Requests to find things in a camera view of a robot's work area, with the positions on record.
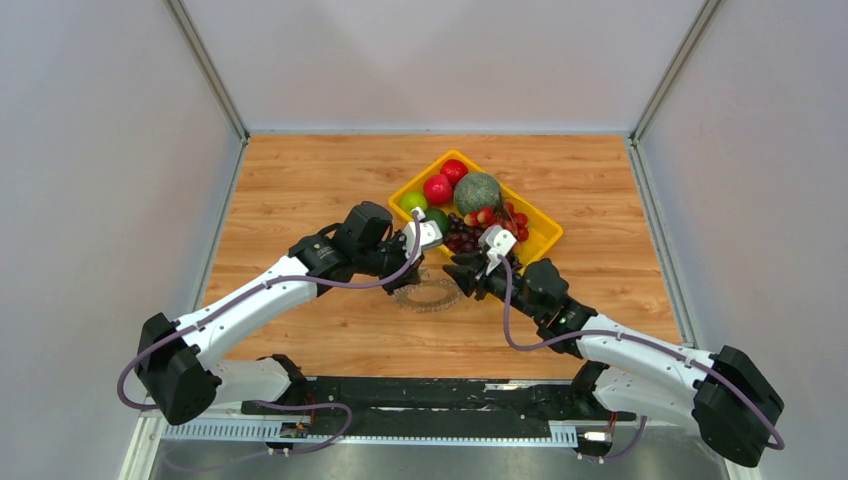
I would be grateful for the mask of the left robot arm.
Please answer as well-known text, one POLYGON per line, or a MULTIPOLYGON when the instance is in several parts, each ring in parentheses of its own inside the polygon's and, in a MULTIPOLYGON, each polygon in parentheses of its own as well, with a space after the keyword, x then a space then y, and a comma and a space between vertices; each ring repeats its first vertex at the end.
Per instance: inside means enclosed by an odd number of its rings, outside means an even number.
POLYGON ((227 361, 243 339, 281 314, 333 288, 381 288, 392 294, 420 281, 426 250, 442 242, 438 225, 414 209, 400 230, 373 202, 354 206, 331 224, 293 245, 263 273, 222 299, 170 320, 147 319, 137 356, 119 376, 121 401, 159 411, 182 425, 216 404, 265 401, 280 413, 297 412, 306 399, 297 367, 284 355, 227 361))

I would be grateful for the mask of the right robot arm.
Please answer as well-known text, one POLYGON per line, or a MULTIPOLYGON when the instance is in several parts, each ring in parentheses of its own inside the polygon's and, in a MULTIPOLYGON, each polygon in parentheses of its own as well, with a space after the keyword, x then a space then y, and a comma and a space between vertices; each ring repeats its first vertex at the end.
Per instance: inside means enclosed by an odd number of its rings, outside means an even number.
POLYGON ((504 304, 507 343, 510 315, 532 319, 540 342, 585 364, 574 378, 571 403, 584 417, 603 410, 634 413, 686 428, 724 459, 753 468, 767 449, 786 444, 777 430, 785 403, 742 350, 725 345, 710 352, 658 340, 635 331, 570 296, 568 282, 548 259, 511 270, 503 257, 460 254, 444 272, 476 300, 504 304))

